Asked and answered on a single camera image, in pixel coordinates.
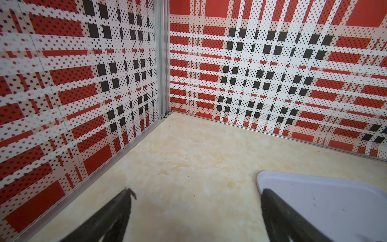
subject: red plaid wall panel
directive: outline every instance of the red plaid wall panel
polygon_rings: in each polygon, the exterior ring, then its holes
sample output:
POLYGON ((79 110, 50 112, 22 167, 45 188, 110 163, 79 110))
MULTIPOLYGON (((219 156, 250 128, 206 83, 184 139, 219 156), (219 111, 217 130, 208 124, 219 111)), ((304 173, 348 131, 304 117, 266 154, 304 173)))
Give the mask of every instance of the red plaid wall panel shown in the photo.
POLYGON ((387 158, 387 2, 170 0, 172 110, 387 158))
POLYGON ((158 119, 152 1, 3 1, 0 46, 11 241, 158 119))

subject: plaid pattern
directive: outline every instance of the plaid pattern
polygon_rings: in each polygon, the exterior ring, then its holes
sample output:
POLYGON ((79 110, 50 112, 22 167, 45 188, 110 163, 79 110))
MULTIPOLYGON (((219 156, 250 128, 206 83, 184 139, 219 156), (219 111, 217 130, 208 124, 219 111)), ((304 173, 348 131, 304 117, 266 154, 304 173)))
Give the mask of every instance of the plaid pattern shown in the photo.
POLYGON ((387 158, 387 2, 170 0, 171 108, 387 158))
POLYGON ((2 239, 158 119, 152 3, 0 3, 2 239))

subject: white tray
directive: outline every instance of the white tray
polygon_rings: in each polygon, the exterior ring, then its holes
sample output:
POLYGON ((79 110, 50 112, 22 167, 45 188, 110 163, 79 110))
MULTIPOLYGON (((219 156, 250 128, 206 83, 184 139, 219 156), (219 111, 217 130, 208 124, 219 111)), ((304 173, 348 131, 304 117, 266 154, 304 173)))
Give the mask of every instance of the white tray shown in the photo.
POLYGON ((335 242, 387 242, 387 193, 366 182, 263 171, 273 190, 335 242))

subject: wall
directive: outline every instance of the wall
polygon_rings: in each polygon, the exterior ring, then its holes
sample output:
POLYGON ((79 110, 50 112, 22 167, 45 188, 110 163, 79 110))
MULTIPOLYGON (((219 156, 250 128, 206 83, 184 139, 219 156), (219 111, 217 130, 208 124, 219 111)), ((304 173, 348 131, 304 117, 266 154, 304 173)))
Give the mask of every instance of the wall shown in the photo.
POLYGON ((0 237, 10 241, 158 119, 147 0, 0 3, 0 237))
POLYGON ((170 0, 171 107, 387 158, 387 2, 170 0))

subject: marble floor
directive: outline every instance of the marble floor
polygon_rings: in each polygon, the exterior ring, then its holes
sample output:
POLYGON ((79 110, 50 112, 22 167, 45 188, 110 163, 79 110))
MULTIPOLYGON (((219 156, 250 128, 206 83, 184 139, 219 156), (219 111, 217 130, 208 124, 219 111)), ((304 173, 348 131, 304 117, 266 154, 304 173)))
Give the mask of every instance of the marble floor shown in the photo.
POLYGON ((387 191, 387 163, 174 112, 30 241, 59 241, 129 187, 137 200, 124 241, 266 242, 263 170, 387 191))

